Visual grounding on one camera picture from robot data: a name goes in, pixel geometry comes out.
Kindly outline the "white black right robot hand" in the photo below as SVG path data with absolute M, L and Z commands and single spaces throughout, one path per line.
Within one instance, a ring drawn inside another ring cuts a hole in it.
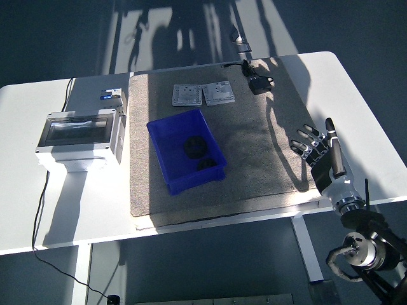
M 297 133 L 307 143 L 292 139 L 291 150 L 311 168 L 311 175 L 320 194 L 328 198 L 333 210 L 343 215 L 362 209 L 364 200 L 354 187 L 354 176 L 342 153 L 340 140 L 331 118 L 325 120 L 326 133 L 304 124 Z

